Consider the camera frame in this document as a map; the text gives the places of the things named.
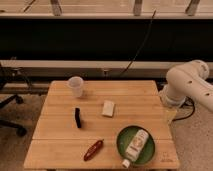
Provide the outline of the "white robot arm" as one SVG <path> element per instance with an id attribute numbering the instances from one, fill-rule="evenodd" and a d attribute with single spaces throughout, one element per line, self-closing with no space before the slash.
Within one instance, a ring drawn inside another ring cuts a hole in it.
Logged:
<path id="1" fill-rule="evenodd" d="M 176 65 L 166 74 L 167 84 L 159 92 L 162 103 L 169 108 L 179 108 L 187 97 L 213 112 L 213 85 L 206 79 L 210 73 L 202 60 Z"/>

